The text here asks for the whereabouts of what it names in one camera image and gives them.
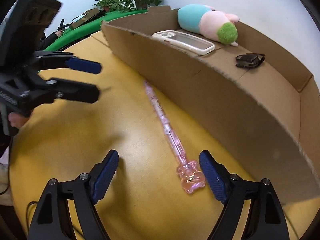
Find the person's left hand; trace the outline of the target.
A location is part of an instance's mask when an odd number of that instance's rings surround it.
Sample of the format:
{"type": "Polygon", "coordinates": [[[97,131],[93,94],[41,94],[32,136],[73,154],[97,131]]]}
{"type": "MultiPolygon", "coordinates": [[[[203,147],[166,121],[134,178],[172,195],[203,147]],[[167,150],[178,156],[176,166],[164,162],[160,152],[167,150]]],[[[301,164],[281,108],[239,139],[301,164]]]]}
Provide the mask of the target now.
{"type": "Polygon", "coordinates": [[[17,129],[22,128],[29,121],[29,119],[30,119],[29,117],[22,116],[15,112],[11,112],[8,115],[8,120],[10,122],[10,125],[17,129]]]}

